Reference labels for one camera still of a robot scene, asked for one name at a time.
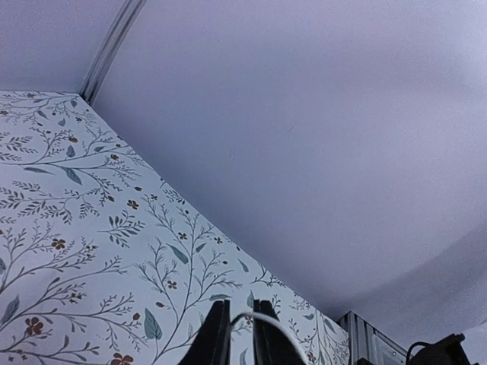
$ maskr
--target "leaf pattern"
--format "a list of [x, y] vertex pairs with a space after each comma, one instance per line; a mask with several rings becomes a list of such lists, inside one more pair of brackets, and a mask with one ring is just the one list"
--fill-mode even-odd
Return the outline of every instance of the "leaf pattern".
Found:
[[253, 296], [253, 292], [250, 291], [250, 294], [249, 296], [247, 297], [247, 306], [251, 309], [253, 309], [253, 301], [255, 300], [254, 296]]
[[204, 249], [206, 246], [206, 243], [203, 243], [202, 245], [199, 245], [198, 247], [196, 247], [196, 252], [197, 253], [200, 253], [202, 249]]
[[[348, 363], [337, 324], [78, 95], [0, 92], [0, 165], [0, 363], [179, 363], [216, 300], [238, 313], [254, 299], [271, 301], [315, 363]], [[253, 364], [252, 325], [234, 327], [231, 363]]]
[[145, 336], [149, 339], [160, 340], [162, 338], [161, 327], [159, 327], [158, 321], [151, 313], [151, 311], [145, 308], [145, 320], [144, 320]]
[[183, 263], [183, 264], [187, 264], [189, 262], [188, 260], [188, 257], [183, 254], [177, 247], [174, 247], [172, 245], [169, 245], [168, 246], [173, 250], [174, 252], [174, 255]]
[[239, 259], [239, 260], [238, 260], [238, 262], [239, 262], [239, 263], [242, 265], [242, 269], [243, 269], [243, 271], [245, 271], [245, 272], [249, 272], [249, 268], [248, 268], [248, 266], [247, 266], [247, 265], [245, 265], [245, 264], [244, 264], [244, 262], [243, 262], [242, 260], [240, 260], [240, 259]]
[[247, 349], [243, 350], [242, 353], [240, 354], [240, 365], [247, 365], [247, 362], [245, 361], [245, 354], [247, 353]]
[[10, 321], [10, 319], [14, 316], [15, 312], [17, 312], [18, 307], [20, 306], [21, 301], [18, 295], [13, 299], [5, 308], [5, 312], [3, 314], [2, 319], [0, 319], [0, 323], [3, 325], [6, 322]]
[[30, 171], [32, 173], [50, 173], [49, 171], [45, 171], [45, 170], [40, 169], [38, 167], [24, 167], [24, 171]]
[[61, 167], [65, 172], [66, 172], [66, 176], [71, 179], [72, 181], [74, 181], [75, 183], [79, 184], [79, 185], [83, 185], [81, 183], [81, 179], [79, 178], [78, 175], [76, 175], [76, 172], [73, 170], [73, 169], [70, 169], [68, 167]]
[[66, 156], [68, 156], [70, 158], [73, 158], [74, 156], [76, 156], [76, 152], [75, 152], [75, 149], [73, 148], [73, 146], [68, 146], [68, 149], [66, 150]]

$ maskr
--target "floral wallpaper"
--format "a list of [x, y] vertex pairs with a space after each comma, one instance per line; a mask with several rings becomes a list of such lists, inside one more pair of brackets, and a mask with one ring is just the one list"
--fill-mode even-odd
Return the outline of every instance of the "floral wallpaper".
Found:
[[[177, 364], [215, 300], [271, 300], [312, 364], [348, 336], [198, 213], [75, 94], [0, 92], [0, 363]], [[253, 363], [252, 319], [231, 363]]]

